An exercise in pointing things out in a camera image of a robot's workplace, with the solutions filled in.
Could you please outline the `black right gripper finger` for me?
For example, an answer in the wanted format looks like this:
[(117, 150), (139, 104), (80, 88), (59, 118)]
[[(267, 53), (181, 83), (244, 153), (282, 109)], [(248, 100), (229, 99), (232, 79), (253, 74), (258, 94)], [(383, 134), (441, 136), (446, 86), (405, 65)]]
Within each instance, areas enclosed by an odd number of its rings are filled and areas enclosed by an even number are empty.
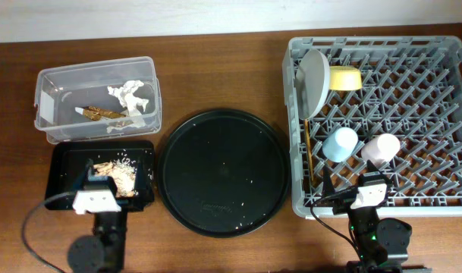
[(332, 183), (331, 175), (327, 167), (323, 168), (322, 177), (322, 196), (327, 197), (335, 194), (335, 188)]
[(367, 169), (368, 169), (368, 174), (372, 177), (372, 178), (377, 178), (379, 180), (381, 180), (382, 182), (384, 182), (387, 186), (391, 186), (392, 185), (392, 181), (390, 178), (388, 178), (387, 175), (385, 175), (382, 171), (380, 171), (374, 164), (371, 160), (368, 160), (366, 162), (367, 164)]

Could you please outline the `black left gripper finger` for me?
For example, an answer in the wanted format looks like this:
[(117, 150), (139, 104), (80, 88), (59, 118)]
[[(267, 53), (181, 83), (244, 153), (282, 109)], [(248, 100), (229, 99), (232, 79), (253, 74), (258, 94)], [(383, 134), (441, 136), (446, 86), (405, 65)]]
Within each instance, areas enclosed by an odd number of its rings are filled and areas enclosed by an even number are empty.
[(145, 196), (147, 194), (146, 179), (147, 168), (145, 162), (142, 158), (138, 158), (134, 189), (138, 192), (139, 196)]
[(71, 189), (72, 190), (81, 190), (83, 189), (84, 185), (88, 181), (88, 177), (93, 175), (93, 160), (88, 159), (84, 166), (84, 170), (77, 175), (75, 181), (72, 183)]

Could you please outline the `pink cup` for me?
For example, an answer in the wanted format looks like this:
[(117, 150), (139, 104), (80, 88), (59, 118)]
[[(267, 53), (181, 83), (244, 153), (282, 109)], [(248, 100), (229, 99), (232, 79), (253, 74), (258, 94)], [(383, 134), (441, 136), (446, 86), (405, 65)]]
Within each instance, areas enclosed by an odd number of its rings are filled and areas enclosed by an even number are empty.
[(383, 133), (370, 140), (362, 149), (364, 161), (371, 161), (376, 167), (389, 163), (399, 152), (400, 140), (393, 134)]

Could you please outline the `food scraps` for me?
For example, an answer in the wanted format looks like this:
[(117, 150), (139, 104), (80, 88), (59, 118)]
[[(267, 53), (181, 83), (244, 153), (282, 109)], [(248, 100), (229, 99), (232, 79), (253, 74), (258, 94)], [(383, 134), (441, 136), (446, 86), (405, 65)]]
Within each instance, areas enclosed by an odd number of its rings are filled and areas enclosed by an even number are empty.
[(129, 165), (128, 161), (103, 162), (95, 164), (93, 167), (96, 176), (109, 176), (114, 180), (117, 187), (117, 197), (134, 197), (137, 194), (135, 190), (137, 170)]

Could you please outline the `blue cup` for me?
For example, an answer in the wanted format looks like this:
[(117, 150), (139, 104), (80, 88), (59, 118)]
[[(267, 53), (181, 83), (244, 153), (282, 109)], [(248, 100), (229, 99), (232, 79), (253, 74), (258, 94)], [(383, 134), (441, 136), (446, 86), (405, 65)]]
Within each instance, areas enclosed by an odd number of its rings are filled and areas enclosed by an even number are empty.
[(322, 152), (332, 162), (343, 162), (351, 156), (357, 143), (358, 136), (353, 129), (340, 127), (326, 138)]

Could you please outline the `brown food wrapper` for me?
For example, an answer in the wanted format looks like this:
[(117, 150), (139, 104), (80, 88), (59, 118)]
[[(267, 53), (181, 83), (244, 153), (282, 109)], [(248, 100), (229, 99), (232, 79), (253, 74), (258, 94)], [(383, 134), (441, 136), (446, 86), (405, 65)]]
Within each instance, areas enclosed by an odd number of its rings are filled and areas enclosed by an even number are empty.
[(125, 118), (125, 115), (117, 113), (115, 111), (110, 111), (107, 109), (97, 108), (95, 106), (87, 107), (75, 107), (74, 110), (76, 113), (83, 115), (86, 118), (89, 118), (91, 121), (100, 121), (102, 119), (117, 119)]

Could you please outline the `yellow bowl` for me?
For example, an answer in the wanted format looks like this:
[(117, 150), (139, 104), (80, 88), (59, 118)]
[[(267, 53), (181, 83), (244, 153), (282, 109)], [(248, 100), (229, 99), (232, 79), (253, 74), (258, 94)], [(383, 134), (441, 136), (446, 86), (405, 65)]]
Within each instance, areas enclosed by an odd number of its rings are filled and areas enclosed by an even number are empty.
[(329, 89), (354, 91), (363, 87), (360, 70), (349, 66), (331, 66)]

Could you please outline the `pale green plate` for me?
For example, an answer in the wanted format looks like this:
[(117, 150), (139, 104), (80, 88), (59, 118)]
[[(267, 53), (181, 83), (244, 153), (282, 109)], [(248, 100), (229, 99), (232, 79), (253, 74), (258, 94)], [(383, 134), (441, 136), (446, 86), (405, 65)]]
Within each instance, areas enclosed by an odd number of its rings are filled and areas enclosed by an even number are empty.
[(294, 82), (301, 119), (313, 118), (321, 111), (328, 96), (330, 73), (328, 60), (319, 50), (310, 49), (303, 56)]

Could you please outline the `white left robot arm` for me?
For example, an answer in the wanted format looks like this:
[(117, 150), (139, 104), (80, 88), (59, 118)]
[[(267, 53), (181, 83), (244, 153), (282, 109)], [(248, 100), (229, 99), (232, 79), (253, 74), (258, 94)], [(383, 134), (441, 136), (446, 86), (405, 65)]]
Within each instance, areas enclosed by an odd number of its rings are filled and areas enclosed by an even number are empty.
[(71, 187), (75, 191), (73, 210), (94, 216), (90, 235), (78, 237), (68, 250), (68, 264), (74, 272), (120, 272), (124, 267), (127, 214), (141, 212), (155, 199), (146, 162), (136, 165), (132, 197), (117, 197), (113, 177), (97, 176), (92, 160)]

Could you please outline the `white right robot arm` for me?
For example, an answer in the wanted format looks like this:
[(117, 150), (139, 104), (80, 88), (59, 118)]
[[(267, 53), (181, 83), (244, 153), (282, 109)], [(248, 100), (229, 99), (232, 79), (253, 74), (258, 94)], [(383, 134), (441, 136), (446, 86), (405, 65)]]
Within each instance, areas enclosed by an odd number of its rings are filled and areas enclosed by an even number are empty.
[(371, 161), (366, 163), (367, 172), (359, 176), (359, 182), (337, 191), (330, 172), (323, 171), (322, 197), (311, 207), (321, 202), (332, 204), (334, 215), (348, 217), (349, 236), (346, 241), (356, 251), (359, 260), (349, 261), (346, 272), (431, 272), (425, 267), (405, 268), (408, 260), (407, 248), (412, 227), (396, 218), (380, 218), (378, 208), (382, 207), (392, 187), (392, 181)]

